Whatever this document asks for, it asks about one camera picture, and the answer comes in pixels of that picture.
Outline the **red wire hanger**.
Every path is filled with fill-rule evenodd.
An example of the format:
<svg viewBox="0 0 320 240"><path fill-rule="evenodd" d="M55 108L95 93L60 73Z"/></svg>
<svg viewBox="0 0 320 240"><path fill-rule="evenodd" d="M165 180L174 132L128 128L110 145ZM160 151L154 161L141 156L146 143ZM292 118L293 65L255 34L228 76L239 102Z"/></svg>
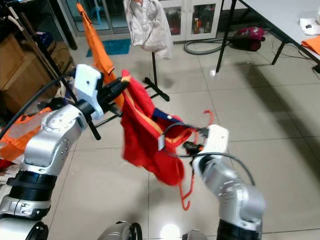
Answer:
<svg viewBox="0 0 320 240"><path fill-rule="evenodd" d="M208 114L209 116L208 125L212 125L215 120L215 115L209 109L204 110L203 113ZM192 194L192 192L194 192L194 186L195 186L195 171L192 170L190 175L189 190L185 191L182 185L178 186L181 206L184 211L189 211L190 209L191 202L189 201L188 197Z"/></svg>

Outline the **red basketball jersey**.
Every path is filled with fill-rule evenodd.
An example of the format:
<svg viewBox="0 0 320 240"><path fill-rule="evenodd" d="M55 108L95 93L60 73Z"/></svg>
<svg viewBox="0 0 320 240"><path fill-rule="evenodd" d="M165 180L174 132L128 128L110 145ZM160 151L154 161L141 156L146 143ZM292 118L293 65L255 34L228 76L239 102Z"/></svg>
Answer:
<svg viewBox="0 0 320 240"><path fill-rule="evenodd" d="M175 156L176 149L194 131L184 126L178 116L158 109L128 70L122 70L122 76L129 78L129 85L121 95L124 160L153 173L165 185L180 185L185 178L185 166Z"/></svg>

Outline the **blue floor mat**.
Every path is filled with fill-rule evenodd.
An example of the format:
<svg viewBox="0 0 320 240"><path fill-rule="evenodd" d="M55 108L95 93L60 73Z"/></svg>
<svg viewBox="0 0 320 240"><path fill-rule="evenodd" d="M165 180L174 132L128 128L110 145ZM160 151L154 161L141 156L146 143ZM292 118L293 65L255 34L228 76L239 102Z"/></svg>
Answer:
<svg viewBox="0 0 320 240"><path fill-rule="evenodd" d="M102 52L107 55L126 55L130 52L131 39L106 39L102 45Z"/></svg>

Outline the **chrome and black clothes rack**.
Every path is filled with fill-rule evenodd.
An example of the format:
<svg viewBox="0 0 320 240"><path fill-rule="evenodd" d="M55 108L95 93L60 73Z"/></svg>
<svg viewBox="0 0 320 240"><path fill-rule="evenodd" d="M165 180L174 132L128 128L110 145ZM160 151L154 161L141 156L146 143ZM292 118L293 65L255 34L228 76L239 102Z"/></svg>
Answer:
<svg viewBox="0 0 320 240"><path fill-rule="evenodd" d="M48 52L48 48L46 48L45 45L41 44L41 37L36 34L36 32L32 29L29 23L26 23L26 28L23 28L23 26L19 23L19 15L14 12L12 7L9 7L10 12L12 15L10 15L8 18L9 20L16 25L16 28L20 30L23 37L25 38L26 42L31 46L31 48L36 53L36 56L43 62L43 66L45 68L48 67L47 71L50 74L51 77L54 79L50 82L44 84L41 89L39 89L26 103L23 105L17 112L14 114L9 121L7 121L4 128L2 128L0 133L0 138L4 136L4 134L11 128L11 126L16 123L19 117L22 116L22 114L25 113L25 111L33 104L35 101L40 98L44 93L46 93L50 87L53 85L62 86L67 92L68 96L72 99L77 101L75 93L73 93L72 90L70 90L70 84L67 80L67 77L71 76L71 72L67 72L66 75L62 74L61 70L58 68L58 66L55 64L54 59L51 57L51 54ZM151 52L151 66L152 66L152 78L146 77L142 81L144 84L146 84L145 89L153 89L155 94L152 94L150 97L157 98L160 97L166 102L170 101L169 96L158 87L158 78L157 78L157 68L156 68L156 53ZM107 124L110 121L113 121L116 118L119 118L122 116L121 112L118 112L113 108L115 106L115 102L110 103L108 107L112 108L110 112L112 112L112 116L109 118L102 119L99 121L96 125L91 125L90 129L94 131L94 135L96 137L99 137L98 131L96 128L101 127L102 125Z"/></svg>

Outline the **orange hoodie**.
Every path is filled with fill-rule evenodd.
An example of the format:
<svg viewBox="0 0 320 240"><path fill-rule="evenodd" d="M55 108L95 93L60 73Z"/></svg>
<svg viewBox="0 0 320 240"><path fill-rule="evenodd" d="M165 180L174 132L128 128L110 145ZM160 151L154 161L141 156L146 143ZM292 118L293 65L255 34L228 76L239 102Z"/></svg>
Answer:
<svg viewBox="0 0 320 240"><path fill-rule="evenodd" d="M117 76L114 73L114 63L108 56L102 40L99 38L98 32L95 30L91 20L81 3L77 2L76 7L78 13L82 17L84 32L90 51L93 55L94 66L105 75L104 84L114 82Z"/></svg>

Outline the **beige jacket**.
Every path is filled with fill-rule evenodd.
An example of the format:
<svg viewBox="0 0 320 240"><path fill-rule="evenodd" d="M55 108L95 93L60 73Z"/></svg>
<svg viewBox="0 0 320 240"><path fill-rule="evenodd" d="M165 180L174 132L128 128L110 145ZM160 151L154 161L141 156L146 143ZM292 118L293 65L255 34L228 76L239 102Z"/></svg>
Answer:
<svg viewBox="0 0 320 240"><path fill-rule="evenodd" d="M172 34L160 0L123 0L123 6L131 44L162 59L172 58Z"/></svg>

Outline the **printed cardboard box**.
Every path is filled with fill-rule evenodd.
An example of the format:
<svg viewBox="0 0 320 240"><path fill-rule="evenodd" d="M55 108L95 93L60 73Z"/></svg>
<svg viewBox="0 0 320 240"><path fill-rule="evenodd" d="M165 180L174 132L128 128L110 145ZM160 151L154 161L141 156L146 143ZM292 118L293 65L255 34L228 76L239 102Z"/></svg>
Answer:
<svg viewBox="0 0 320 240"><path fill-rule="evenodd" d="M18 112L41 87L54 80L35 51L25 41L20 45L25 54L22 64L9 82L0 87L0 102L12 113Z"/></svg>

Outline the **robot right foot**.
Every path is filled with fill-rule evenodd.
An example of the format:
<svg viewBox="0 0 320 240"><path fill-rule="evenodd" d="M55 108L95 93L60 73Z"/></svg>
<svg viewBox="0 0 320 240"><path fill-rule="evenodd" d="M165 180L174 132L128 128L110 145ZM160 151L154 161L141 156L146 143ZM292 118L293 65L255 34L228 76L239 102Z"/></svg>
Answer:
<svg viewBox="0 0 320 240"><path fill-rule="evenodd" d="M192 229L182 235L182 240L208 240L208 236L197 229Z"/></svg>

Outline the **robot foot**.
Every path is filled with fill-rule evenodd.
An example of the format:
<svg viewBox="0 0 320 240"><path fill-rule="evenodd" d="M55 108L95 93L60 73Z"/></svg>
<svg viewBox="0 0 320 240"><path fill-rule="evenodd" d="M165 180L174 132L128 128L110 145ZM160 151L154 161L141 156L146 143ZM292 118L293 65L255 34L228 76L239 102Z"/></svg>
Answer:
<svg viewBox="0 0 320 240"><path fill-rule="evenodd" d="M208 240L208 236L197 229L192 229L182 235L182 240Z"/></svg>
<svg viewBox="0 0 320 240"><path fill-rule="evenodd" d="M97 240L144 240L138 222L118 221L107 227Z"/></svg>

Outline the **glass door cabinet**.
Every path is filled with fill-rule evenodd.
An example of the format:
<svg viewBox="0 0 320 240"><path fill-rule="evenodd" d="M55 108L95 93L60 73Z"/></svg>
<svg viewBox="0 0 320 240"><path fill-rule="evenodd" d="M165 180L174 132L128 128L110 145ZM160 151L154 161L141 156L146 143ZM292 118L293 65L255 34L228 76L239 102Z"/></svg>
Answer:
<svg viewBox="0 0 320 240"><path fill-rule="evenodd" d="M174 42L212 39L217 36L224 0L159 0L159 2L166 14ZM75 38L85 36L77 3L84 8L101 39L130 38L124 0L57 0L66 21L65 25Z"/></svg>

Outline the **plain cardboard box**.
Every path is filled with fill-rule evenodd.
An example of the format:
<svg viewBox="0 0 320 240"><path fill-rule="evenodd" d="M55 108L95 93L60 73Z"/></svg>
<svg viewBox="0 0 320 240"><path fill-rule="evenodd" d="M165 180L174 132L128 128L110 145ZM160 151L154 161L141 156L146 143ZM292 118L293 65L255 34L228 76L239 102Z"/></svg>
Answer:
<svg viewBox="0 0 320 240"><path fill-rule="evenodd" d="M21 66L25 52L13 33L0 41L0 86L4 87Z"/></svg>

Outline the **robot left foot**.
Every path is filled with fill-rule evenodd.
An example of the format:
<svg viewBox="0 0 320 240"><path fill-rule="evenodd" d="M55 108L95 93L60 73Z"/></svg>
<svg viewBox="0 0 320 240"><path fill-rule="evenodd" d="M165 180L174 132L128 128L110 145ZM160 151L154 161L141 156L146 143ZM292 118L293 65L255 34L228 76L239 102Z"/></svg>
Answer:
<svg viewBox="0 0 320 240"><path fill-rule="evenodd" d="M118 221L107 227L97 240L144 240L138 222Z"/></svg>

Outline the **maroon vacuum cleaner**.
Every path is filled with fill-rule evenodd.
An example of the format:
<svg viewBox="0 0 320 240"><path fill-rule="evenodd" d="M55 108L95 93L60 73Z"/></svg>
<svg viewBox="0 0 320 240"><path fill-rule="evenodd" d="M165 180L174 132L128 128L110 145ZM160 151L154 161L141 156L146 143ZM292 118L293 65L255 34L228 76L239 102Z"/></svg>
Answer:
<svg viewBox="0 0 320 240"><path fill-rule="evenodd" d="M214 39L194 39L183 44L183 50L186 53L196 56L210 55L221 51L223 47L231 47L233 50L242 51L257 51L261 48L262 42L265 41L265 30L262 27L250 26L243 29L237 30L235 34L227 39L225 44L222 44L224 38ZM192 44L216 44L220 43L219 46L213 49L204 51L196 51L189 48Z"/></svg>

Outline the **glossy black table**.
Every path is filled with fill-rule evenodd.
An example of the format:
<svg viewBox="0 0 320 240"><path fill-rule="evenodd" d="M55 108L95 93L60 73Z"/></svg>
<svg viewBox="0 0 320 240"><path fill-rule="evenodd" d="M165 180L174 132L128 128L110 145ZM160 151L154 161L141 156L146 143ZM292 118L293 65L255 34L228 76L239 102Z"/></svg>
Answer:
<svg viewBox="0 0 320 240"><path fill-rule="evenodd" d="M0 34L5 38L11 31L18 30L9 19L13 11L18 14L18 22L23 28L26 24L35 32L49 34L55 42L64 42L71 50L77 50L78 44L74 31L67 22L63 0L0 0Z"/></svg>

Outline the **white folding table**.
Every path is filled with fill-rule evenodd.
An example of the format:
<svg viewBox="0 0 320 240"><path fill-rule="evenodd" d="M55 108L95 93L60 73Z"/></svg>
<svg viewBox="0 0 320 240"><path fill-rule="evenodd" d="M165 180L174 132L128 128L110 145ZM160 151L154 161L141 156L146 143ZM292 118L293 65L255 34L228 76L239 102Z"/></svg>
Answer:
<svg viewBox="0 0 320 240"><path fill-rule="evenodd" d="M242 3L250 12L259 15L262 22L267 23L272 29L279 34L281 44L274 54L271 62L274 66L281 55L281 52L287 43L292 44L315 63L311 70L314 73L320 74L320 55L308 50L302 46L302 41L309 38L304 34L299 25L300 18L311 18L316 15L320 0L230 0L230 11L227 15L226 25L222 29L224 36L222 37L221 50L219 51L217 64L212 75L219 73L224 52L227 46L229 30L233 24L234 10L237 2Z"/></svg>

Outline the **orange garment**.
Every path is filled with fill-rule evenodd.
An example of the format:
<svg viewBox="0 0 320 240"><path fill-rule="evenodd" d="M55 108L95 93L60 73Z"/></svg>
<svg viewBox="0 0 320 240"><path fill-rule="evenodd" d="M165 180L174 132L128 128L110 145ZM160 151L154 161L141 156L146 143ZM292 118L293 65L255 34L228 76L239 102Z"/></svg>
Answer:
<svg viewBox="0 0 320 240"><path fill-rule="evenodd" d="M316 35L313 38L304 39L301 45L311 50L315 54L320 55L320 35Z"/></svg>

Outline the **small white object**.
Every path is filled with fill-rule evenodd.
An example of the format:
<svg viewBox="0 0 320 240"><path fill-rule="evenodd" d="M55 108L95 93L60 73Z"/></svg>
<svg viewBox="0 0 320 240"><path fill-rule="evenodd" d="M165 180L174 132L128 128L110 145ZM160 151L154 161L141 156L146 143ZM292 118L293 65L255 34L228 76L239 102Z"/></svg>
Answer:
<svg viewBox="0 0 320 240"><path fill-rule="evenodd" d="M299 25L305 35L320 35L320 22L315 18L300 18Z"/></svg>

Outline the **white handled mop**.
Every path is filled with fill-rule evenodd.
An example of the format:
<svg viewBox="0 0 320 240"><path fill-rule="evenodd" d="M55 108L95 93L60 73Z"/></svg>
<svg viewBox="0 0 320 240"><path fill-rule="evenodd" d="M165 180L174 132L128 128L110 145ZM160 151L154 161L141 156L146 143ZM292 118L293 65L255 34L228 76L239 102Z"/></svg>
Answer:
<svg viewBox="0 0 320 240"><path fill-rule="evenodd" d="M12 98L25 97L44 85L57 71L67 73L75 64L64 42L40 44L42 32L34 32L16 14L0 24L6 36L0 39L1 93Z"/></svg>

